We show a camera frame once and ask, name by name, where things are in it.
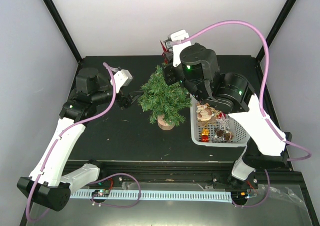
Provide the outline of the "small green christmas tree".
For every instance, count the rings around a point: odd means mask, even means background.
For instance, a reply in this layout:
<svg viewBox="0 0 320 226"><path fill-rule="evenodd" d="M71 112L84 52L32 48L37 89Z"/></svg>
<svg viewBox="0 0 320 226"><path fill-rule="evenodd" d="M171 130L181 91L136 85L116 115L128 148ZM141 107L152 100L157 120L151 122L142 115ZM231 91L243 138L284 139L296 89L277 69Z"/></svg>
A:
<svg viewBox="0 0 320 226"><path fill-rule="evenodd" d="M143 112L150 112L149 123L156 123L159 116L168 125L179 126L185 122L186 118L181 115L181 110L191 106L190 94L179 83L168 85L161 65L156 66L140 89L143 94L139 97L138 104Z"/></svg>

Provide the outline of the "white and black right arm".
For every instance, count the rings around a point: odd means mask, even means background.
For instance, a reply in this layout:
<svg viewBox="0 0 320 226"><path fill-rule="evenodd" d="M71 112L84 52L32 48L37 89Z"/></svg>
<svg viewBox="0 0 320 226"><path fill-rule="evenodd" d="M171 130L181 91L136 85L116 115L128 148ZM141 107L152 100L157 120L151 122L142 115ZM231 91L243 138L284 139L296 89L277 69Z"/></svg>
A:
<svg viewBox="0 0 320 226"><path fill-rule="evenodd" d="M199 43L166 40L163 54L165 82L178 82L201 104L208 103L237 121L250 136L242 155L233 163L224 185L240 188L256 169L274 169L286 165L286 135L269 115L253 86L241 74L221 73L215 51Z"/></svg>

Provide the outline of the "red star tree topper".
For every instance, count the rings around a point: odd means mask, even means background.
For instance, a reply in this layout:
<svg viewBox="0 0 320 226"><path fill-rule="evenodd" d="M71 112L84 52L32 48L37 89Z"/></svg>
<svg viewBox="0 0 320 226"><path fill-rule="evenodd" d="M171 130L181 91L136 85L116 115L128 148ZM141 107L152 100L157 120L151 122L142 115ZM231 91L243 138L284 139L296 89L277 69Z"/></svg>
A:
<svg viewBox="0 0 320 226"><path fill-rule="evenodd" d="M160 41L163 53L162 56L164 57L164 63L169 64L173 61L173 53L166 47L166 45Z"/></svg>

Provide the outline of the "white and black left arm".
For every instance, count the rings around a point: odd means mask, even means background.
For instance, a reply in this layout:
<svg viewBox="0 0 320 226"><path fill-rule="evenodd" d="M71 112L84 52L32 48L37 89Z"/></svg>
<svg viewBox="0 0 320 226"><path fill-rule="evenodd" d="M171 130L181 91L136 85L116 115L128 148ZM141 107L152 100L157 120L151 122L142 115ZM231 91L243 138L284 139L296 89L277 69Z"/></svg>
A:
<svg viewBox="0 0 320 226"><path fill-rule="evenodd" d="M132 98L121 88L128 86L133 77L126 69L104 64L109 77L96 68L83 68L75 77L75 88L59 114L55 133L41 160L28 177L21 177L18 189L27 198L26 210L31 203L60 211L70 196L87 184L103 185L107 172L100 164L90 161L81 168L63 176L63 169L73 147L86 125L108 112L114 103L127 108Z"/></svg>

